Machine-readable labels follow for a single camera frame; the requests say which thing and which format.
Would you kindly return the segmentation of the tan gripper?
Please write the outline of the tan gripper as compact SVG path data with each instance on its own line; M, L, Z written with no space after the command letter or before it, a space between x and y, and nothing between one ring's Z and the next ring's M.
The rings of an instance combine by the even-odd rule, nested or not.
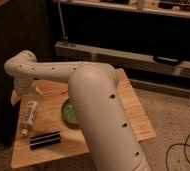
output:
M22 92L22 93L18 93L16 90L13 90L12 93L11 93L10 102L11 102L12 105L15 105L24 96L30 95L30 94L40 95L41 91L40 91L40 89L38 87L35 87L35 88L31 89L31 90L27 90L27 91Z

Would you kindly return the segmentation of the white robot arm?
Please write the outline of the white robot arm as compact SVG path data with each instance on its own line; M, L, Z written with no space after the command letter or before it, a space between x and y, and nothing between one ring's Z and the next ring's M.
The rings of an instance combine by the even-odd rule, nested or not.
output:
M121 98L113 66L97 62L39 62L24 50L4 63L23 96L36 89L36 79L62 82L98 171L151 171Z

